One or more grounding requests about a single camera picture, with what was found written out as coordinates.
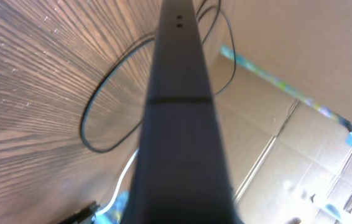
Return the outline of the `blue Galaxy smartphone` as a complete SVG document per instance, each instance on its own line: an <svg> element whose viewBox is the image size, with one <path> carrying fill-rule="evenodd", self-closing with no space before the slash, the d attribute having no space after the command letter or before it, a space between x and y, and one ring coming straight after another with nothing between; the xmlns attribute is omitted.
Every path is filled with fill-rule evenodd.
<svg viewBox="0 0 352 224"><path fill-rule="evenodd" d="M123 223L239 223L191 1L164 1Z"/></svg>

